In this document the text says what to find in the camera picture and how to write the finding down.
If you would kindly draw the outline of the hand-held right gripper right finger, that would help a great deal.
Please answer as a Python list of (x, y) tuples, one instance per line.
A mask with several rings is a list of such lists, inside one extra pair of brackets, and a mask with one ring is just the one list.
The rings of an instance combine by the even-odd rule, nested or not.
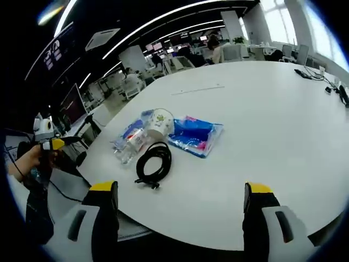
[(243, 212), (246, 261), (307, 261), (314, 253), (304, 223), (268, 186), (245, 184)]

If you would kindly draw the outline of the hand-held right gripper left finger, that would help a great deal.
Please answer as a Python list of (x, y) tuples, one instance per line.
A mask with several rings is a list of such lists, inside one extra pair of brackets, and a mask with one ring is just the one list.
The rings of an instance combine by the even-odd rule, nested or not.
[(118, 242), (118, 182), (97, 183), (54, 225), (44, 250), (54, 261), (111, 261)]

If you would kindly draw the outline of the person's left hand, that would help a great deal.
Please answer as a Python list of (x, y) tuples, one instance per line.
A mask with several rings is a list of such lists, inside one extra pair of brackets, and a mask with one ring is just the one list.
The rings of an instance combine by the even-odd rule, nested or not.
[(51, 173), (58, 153), (58, 151), (42, 151), (40, 145), (33, 146), (26, 153), (29, 169), (38, 168), (42, 172)]

